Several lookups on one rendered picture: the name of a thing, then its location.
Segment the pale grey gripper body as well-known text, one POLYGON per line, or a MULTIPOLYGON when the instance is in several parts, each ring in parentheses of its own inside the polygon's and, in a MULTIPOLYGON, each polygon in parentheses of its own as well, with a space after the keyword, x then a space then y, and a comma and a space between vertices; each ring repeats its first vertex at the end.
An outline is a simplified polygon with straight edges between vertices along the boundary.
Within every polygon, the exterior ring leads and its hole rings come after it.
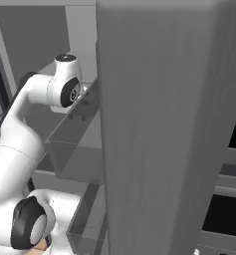
POLYGON ((94 90, 89 90, 69 113, 69 119, 80 118, 84 122, 87 118, 92 118, 98 109, 98 94, 94 90))

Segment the translucent grey fridge bin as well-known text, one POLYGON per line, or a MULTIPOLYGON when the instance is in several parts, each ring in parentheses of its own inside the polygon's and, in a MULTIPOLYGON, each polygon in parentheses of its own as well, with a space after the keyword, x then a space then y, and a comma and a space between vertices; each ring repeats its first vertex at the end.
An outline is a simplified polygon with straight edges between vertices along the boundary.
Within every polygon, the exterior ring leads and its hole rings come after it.
POLYGON ((101 255, 108 229, 105 187, 88 184, 67 230, 75 255, 101 255))
POLYGON ((48 136, 46 146, 57 177, 102 184, 104 167, 98 81, 85 84, 85 87, 98 94, 95 115, 84 122, 77 117, 70 120, 69 113, 75 104, 48 136))

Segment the grey fridge door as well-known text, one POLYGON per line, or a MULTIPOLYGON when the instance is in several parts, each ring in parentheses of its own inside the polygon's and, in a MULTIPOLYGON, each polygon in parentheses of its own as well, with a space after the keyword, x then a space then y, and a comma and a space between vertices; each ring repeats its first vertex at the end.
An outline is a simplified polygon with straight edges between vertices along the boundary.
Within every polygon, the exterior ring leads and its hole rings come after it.
POLYGON ((236 0, 97 0, 110 255, 193 255, 236 123, 236 0))

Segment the grey fridge body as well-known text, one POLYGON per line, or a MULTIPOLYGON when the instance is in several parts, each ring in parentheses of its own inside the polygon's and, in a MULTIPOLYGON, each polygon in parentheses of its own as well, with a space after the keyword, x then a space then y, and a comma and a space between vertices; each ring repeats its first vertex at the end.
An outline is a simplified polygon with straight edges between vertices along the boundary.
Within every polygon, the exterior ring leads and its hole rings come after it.
POLYGON ((97 77, 96 0, 0 0, 0 56, 10 91, 28 71, 54 71, 54 57, 76 55, 83 82, 97 77))

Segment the grey wall oven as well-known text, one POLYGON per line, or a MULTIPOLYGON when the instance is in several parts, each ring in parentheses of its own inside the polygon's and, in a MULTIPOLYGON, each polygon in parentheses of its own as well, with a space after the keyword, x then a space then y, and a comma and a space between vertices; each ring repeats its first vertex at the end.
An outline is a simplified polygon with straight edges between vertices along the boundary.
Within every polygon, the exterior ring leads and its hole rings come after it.
POLYGON ((194 255, 236 255, 236 125, 194 255))

